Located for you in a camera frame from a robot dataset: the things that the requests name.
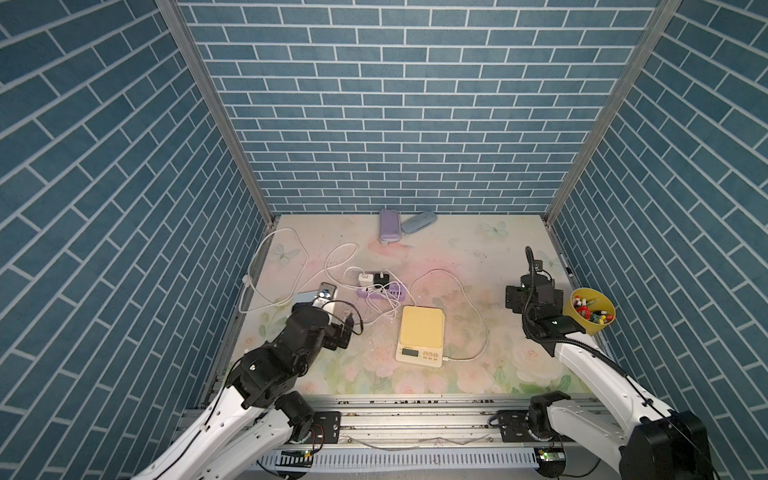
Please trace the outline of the white charger adapter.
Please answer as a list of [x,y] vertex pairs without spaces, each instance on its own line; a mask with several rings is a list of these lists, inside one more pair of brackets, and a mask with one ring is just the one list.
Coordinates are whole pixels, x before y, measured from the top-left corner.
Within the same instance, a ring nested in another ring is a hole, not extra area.
[[362,289],[368,289],[369,287],[372,287],[374,285],[374,275],[372,273],[360,273],[358,275],[358,283],[359,287]]

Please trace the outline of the black charger adapter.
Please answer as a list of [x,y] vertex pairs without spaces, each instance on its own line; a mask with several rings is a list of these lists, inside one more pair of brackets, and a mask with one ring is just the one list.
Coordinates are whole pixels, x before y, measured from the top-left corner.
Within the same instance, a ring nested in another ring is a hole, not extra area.
[[373,286],[377,289],[386,289],[390,284],[390,275],[386,272],[373,274]]

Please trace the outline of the yellow electronic scale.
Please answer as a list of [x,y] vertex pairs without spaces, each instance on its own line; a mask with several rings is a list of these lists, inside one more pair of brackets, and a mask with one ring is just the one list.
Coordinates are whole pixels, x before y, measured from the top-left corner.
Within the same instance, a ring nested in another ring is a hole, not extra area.
[[445,314],[439,308],[405,306],[395,359],[401,363],[440,368],[443,364]]

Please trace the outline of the purple power strip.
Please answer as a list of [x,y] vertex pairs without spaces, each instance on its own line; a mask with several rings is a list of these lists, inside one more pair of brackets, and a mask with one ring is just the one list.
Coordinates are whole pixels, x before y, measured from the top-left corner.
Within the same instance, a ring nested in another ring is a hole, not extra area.
[[406,297],[406,288],[399,282],[391,282],[386,285],[372,285],[358,287],[357,296],[362,299],[392,300],[402,302]]

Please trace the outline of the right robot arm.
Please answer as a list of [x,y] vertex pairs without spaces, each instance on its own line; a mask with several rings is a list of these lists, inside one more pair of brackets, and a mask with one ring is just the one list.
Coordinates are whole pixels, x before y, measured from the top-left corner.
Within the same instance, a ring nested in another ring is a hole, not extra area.
[[530,434],[542,441],[574,440],[623,479],[718,478],[704,423],[632,379],[599,349],[585,326],[563,314],[563,299],[552,279],[536,271],[505,290],[505,305],[520,314],[526,338],[575,373],[613,419],[600,419],[556,390],[531,398]]

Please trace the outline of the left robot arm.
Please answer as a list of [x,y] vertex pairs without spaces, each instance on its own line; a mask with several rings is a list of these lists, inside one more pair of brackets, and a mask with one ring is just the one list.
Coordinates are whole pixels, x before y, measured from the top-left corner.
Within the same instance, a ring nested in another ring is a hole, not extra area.
[[315,412],[294,386],[319,353],[363,332],[357,310],[293,306],[283,330],[231,367],[219,392],[139,479],[234,479],[262,456],[309,436]]

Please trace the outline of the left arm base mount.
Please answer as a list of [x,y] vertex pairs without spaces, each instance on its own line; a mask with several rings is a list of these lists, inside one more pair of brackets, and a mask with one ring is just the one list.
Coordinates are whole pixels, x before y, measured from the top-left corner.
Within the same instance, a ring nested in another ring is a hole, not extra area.
[[287,443],[313,445],[337,444],[340,435],[341,412],[318,411],[312,419],[293,426]]

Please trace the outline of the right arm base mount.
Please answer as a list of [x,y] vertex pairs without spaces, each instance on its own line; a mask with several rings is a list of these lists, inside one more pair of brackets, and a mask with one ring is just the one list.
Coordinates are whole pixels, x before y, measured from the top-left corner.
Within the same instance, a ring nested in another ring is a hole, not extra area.
[[498,431],[503,443],[576,444],[570,437],[559,434],[537,436],[529,427],[528,413],[523,410],[500,410],[488,420],[488,427]]

